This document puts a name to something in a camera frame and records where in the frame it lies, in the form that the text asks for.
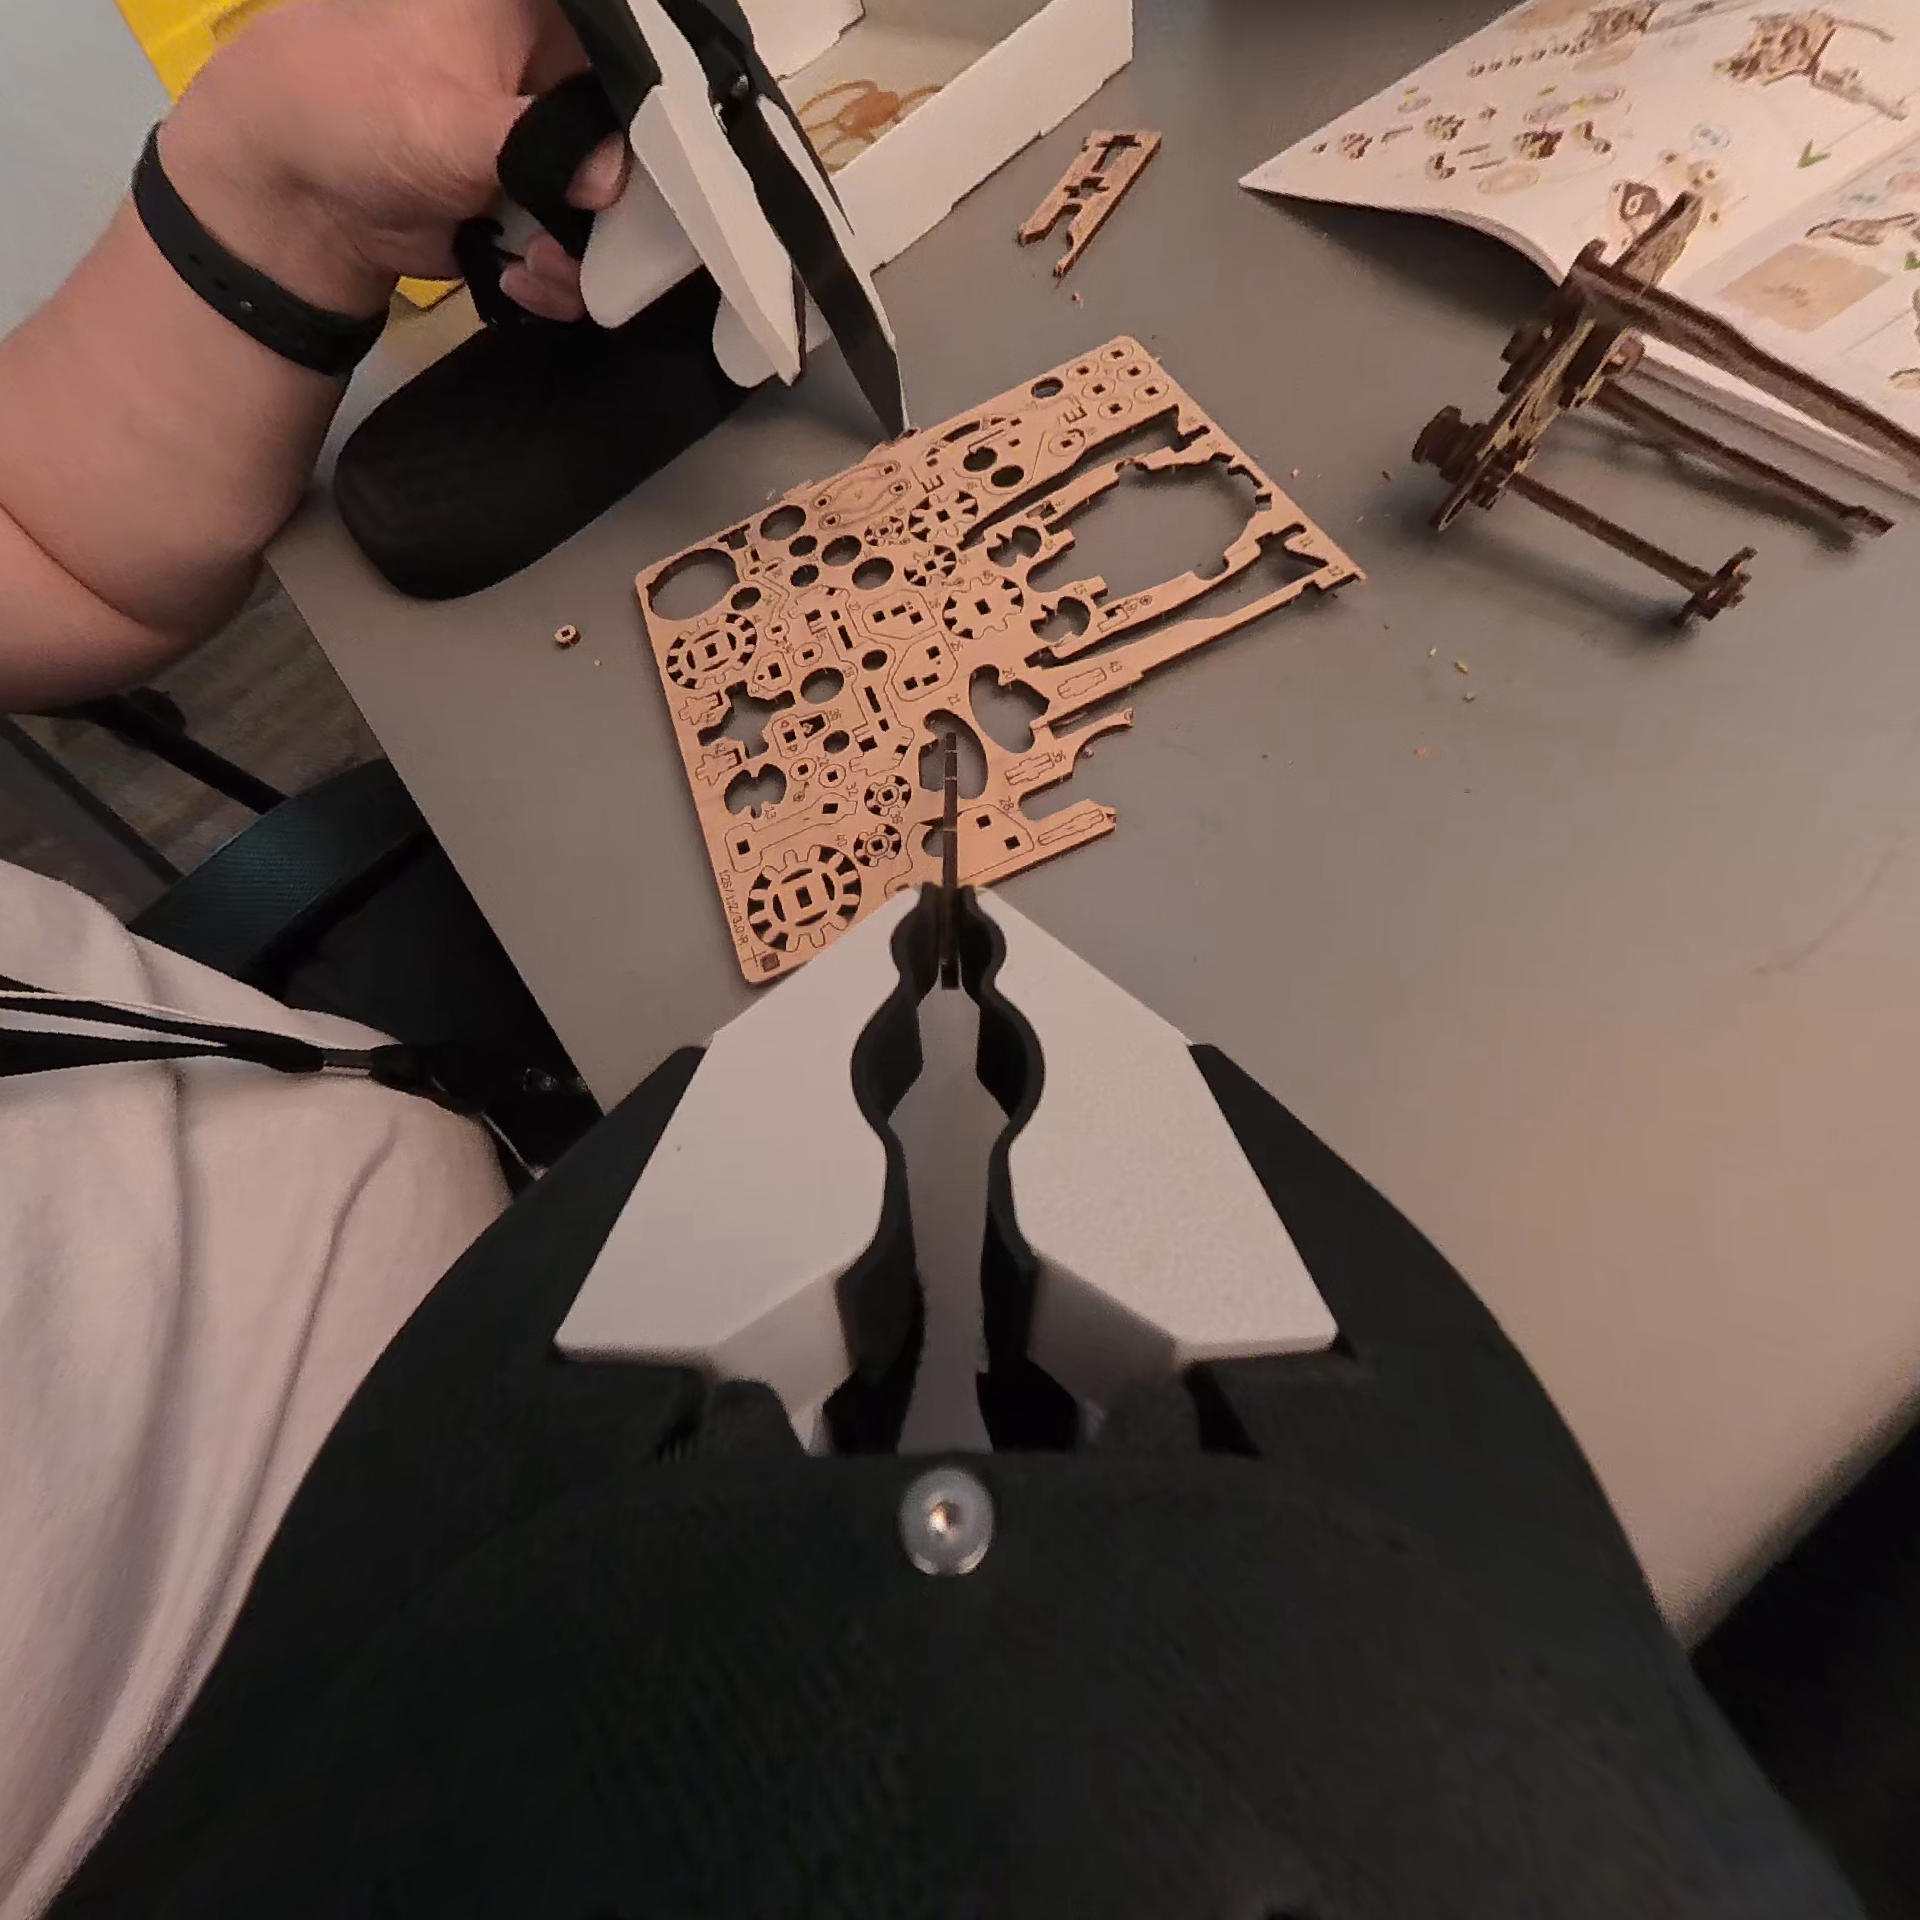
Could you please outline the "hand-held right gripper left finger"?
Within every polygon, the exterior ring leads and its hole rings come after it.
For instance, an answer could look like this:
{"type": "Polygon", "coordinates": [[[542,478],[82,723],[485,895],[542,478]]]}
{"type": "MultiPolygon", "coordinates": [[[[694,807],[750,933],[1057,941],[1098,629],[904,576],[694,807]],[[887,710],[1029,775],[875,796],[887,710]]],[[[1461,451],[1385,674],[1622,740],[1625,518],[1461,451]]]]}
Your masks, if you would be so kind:
{"type": "Polygon", "coordinates": [[[808,1448],[898,1449],[925,1290],[893,1117],[938,967],[938,907],[903,891],[714,1031],[561,1354],[758,1379],[808,1448]]]}

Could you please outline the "laser-cut wooden parts sheet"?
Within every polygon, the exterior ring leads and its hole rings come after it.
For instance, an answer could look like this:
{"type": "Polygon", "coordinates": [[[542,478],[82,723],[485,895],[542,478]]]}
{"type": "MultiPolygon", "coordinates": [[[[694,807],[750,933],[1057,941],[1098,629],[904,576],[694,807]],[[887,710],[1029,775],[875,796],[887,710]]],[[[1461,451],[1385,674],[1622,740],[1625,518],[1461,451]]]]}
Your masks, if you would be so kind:
{"type": "Polygon", "coordinates": [[[942,876],[922,759],[981,741],[958,802],[963,885],[1116,830],[1092,798],[1035,815],[1150,674],[1360,564],[1139,338],[1116,335],[637,576],[738,970],[774,984],[942,876]],[[1246,509],[1221,558],[1116,592],[1044,588],[1074,522],[1126,482],[1225,482],[1246,509]]]}

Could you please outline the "thin wooden strip part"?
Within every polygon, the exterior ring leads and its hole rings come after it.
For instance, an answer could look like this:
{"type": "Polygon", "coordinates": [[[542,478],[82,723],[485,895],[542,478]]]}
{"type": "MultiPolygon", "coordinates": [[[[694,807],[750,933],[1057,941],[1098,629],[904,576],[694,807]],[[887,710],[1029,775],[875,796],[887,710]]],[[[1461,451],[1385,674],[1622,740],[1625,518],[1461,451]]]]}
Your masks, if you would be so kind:
{"type": "Polygon", "coordinates": [[[944,727],[941,735],[941,814],[937,824],[937,845],[938,845],[938,885],[933,891],[933,903],[928,907],[933,938],[935,938],[935,964],[937,964],[937,984],[944,992],[958,992],[965,984],[963,979],[963,958],[958,947],[958,907],[960,907],[960,858],[958,858],[958,811],[960,811],[960,793],[958,793],[958,729],[957,723],[944,727]]]}

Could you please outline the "person's left forearm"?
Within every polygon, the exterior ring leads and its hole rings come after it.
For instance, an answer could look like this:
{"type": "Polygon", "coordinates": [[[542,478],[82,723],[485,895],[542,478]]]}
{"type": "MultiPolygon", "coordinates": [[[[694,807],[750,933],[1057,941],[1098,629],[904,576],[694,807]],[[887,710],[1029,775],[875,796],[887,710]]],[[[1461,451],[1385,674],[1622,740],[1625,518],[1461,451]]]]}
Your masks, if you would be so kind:
{"type": "Polygon", "coordinates": [[[345,383],[242,333],[132,204],[3,347],[3,707],[153,680],[241,612],[345,383]]]}

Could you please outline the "partly assembled wooden model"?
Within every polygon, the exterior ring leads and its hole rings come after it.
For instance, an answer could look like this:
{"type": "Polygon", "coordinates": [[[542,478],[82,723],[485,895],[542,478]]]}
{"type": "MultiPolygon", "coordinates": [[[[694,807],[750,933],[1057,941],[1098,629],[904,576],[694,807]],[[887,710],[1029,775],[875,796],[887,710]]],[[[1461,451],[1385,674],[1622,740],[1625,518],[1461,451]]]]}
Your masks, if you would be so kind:
{"type": "Polygon", "coordinates": [[[1607,254],[1603,240],[1591,241],[1549,301],[1507,340],[1501,406],[1492,418],[1473,421],[1447,406],[1427,421],[1410,456],[1449,482],[1431,516],[1437,534],[1467,509],[1490,511],[1515,496],[1684,589],[1680,625],[1740,605],[1752,578],[1752,545],[1711,570],[1528,473],[1549,430],[1580,411],[1599,411],[1644,444],[1774,494],[1844,538],[1876,538],[1892,528],[1882,511],[1825,492],[1629,390],[1649,342],[1664,344],[1889,460],[1901,473],[1917,476],[1918,440],[1908,427],[1792,367],[1728,320],[1664,287],[1705,212],[1702,195],[1687,189],[1616,256],[1607,254]]]}

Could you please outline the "person's left hand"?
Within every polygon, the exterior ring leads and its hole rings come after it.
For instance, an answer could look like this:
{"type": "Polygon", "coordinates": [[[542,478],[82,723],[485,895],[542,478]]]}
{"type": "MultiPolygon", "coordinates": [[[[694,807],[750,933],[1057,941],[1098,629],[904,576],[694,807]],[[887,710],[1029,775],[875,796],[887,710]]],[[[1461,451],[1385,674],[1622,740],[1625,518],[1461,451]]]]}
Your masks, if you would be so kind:
{"type": "Polygon", "coordinates": [[[531,101],[588,55],[552,2],[301,2],[252,18],[159,129],[186,208],[232,256],[335,313],[450,280],[531,101]]]}

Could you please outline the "brown wooden cutout piece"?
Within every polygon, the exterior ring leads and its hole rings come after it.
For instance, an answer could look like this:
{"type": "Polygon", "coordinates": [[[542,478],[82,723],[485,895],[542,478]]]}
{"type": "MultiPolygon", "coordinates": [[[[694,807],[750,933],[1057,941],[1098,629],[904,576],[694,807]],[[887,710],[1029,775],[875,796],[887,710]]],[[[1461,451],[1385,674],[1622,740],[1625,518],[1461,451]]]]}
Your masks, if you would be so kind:
{"type": "Polygon", "coordinates": [[[914,107],[941,93],[938,84],[907,92],[887,87],[873,77],[839,82],[808,97],[800,107],[803,132],[830,169],[864,152],[897,127],[914,107]]]}

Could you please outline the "white cardboard box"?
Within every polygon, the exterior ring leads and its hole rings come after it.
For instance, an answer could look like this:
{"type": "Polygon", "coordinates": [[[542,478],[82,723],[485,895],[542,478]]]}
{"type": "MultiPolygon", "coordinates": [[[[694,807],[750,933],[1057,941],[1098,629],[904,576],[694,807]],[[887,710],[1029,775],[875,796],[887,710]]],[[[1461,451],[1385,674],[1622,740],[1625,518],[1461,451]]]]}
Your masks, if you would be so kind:
{"type": "Polygon", "coordinates": [[[870,270],[1083,107],[1135,55],[1131,2],[746,2],[757,46],[799,120],[808,97],[873,80],[937,84],[830,169],[870,270]]]}

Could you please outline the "black padded wrist rest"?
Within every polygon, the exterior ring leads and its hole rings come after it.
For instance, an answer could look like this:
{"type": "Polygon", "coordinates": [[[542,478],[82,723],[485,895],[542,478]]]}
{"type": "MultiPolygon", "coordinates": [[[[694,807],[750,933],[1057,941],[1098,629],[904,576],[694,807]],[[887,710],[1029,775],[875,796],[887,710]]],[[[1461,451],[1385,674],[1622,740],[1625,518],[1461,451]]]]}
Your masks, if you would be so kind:
{"type": "Polygon", "coordinates": [[[616,328],[482,326],[348,433],[333,497],[350,539],[424,601],[541,561],[742,404],[721,305],[698,270],[616,328]]]}

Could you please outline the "small forked wooden part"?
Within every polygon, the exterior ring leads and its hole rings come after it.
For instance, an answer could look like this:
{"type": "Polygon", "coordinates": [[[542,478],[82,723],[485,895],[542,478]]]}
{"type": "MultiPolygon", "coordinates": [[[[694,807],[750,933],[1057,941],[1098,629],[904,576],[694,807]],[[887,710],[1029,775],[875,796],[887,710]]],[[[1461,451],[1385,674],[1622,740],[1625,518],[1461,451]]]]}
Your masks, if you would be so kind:
{"type": "Polygon", "coordinates": [[[1160,129],[1092,127],[1040,204],[1017,227],[1017,241],[1032,247],[1055,236],[1057,227],[1065,227],[1065,252],[1055,260],[1053,275],[1066,277],[1162,146],[1160,129]]]}

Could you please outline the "black wristband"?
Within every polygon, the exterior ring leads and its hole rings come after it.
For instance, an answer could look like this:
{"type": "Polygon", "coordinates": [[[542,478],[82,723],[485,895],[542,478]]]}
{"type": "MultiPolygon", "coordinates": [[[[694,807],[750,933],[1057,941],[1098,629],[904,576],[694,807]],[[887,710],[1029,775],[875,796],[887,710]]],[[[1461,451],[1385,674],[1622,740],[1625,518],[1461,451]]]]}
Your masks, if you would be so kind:
{"type": "Polygon", "coordinates": [[[141,227],[179,280],[219,317],[279,360],[325,378],[350,378],[389,323],[382,307],[356,315],[284,287],[204,226],[183,199],[161,153],[155,121],[131,178],[141,227]]]}

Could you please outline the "yellow paper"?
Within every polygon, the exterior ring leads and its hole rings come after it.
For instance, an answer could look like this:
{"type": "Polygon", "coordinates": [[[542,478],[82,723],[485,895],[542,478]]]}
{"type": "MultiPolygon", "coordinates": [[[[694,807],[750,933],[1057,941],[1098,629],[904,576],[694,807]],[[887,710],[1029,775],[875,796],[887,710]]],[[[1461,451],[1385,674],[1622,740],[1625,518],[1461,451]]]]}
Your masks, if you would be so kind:
{"type": "Polygon", "coordinates": [[[255,2],[116,2],[163,84],[181,93],[206,60],[241,32],[255,2]]]}

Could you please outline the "person's white shirt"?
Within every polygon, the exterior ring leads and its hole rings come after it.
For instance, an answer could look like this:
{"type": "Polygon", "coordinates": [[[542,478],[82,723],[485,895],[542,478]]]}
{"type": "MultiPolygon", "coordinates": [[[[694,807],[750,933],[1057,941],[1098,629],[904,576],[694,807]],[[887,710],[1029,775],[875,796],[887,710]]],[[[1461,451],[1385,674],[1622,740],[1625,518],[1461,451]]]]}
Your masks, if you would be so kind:
{"type": "Polygon", "coordinates": [[[39,1916],[510,1188],[467,1116],[222,1061],[9,1078],[3,1161],[3,1911],[39,1916]]]}

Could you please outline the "paper instruction booklet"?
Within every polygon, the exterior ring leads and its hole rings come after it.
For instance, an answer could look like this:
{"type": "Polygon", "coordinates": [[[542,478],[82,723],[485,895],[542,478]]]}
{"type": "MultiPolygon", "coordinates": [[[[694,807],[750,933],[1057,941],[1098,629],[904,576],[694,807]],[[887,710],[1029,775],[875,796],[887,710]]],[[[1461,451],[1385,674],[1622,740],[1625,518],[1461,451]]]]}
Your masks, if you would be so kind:
{"type": "Polygon", "coordinates": [[[1527,3],[1240,178],[1477,227],[1553,277],[1683,194],[1662,284],[1918,421],[1918,6],[1527,3]]]}

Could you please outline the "black metal bar frame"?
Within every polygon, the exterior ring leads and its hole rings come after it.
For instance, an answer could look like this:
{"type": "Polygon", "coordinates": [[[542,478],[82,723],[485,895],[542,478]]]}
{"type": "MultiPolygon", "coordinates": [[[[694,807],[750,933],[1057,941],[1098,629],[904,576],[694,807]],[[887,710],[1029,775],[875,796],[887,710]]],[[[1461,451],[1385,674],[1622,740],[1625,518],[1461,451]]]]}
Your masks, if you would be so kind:
{"type": "MultiPolygon", "coordinates": [[[[181,707],[155,687],[86,700],[61,707],[56,715],[99,727],[226,802],[249,807],[252,815],[269,814],[287,802],[279,788],[192,738],[181,707]]],[[[66,838],[95,880],[132,894],[139,906],[150,903],[181,880],[181,867],[16,715],[3,718],[3,778],[5,796],[28,811],[39,830],[66,838]]]]}

